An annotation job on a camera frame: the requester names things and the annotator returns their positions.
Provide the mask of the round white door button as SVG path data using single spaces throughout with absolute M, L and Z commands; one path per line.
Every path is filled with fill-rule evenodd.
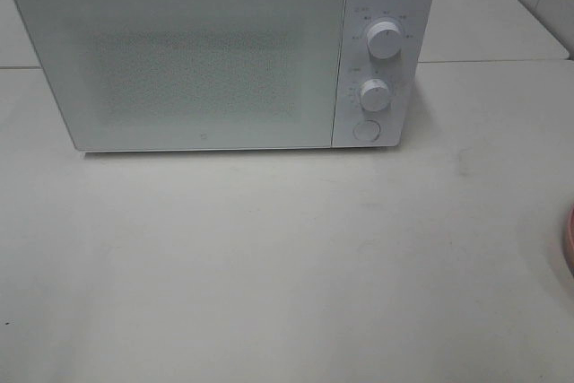
M 364 120 L 357 124 L 353 129 L 354 137 L 361 142 L 373 143 L 380 136 L 381 127 L 377 121 Z

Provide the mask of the white microwave door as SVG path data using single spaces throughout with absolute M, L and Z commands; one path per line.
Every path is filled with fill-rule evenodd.
M 327 147 L 344 0 L 15 0 L 83 152 Z

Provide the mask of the pink round plate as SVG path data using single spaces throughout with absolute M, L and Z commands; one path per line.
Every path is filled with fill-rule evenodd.
M 565 222 L 564 239 L 562 246 L 564 259 L 571 274 L 574 274 L 573 218 L 574 218 L 574 207 L 571 207 Z

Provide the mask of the lower white microwave knob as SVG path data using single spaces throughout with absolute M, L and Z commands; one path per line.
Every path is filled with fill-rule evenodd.
M 370 79 L 360 87 L 360 104 L 368 112 L 379 112 L 385 109 L 393 93 L 387 83 L 381 79 Z

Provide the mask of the white microwave knob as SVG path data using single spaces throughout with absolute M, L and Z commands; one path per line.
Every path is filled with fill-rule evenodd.
M 395 56 L 403 46 L 403 29 L 397 21 L 390 18 L 371 24 L 365 36 L 370 55 L 378 60 Z
M 381 79 L 370 79 L 360 87 L 360 104 L 368 112 L 379 112 L 385 109 L 393 93 L 387 83 Z

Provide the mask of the upper white microwave knob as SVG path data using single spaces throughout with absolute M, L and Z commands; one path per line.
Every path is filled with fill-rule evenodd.
M 395 56 L 403 46 L 403 29 L 397 21 L 390 18 L 371 24 L 365 36 L 370 55 L 378 60 Z

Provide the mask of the white adjacent table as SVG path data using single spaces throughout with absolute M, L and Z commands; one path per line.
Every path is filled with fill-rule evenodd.
M 518 0 L 433 0 L 422 63 L 565 60 L 567 49 Z

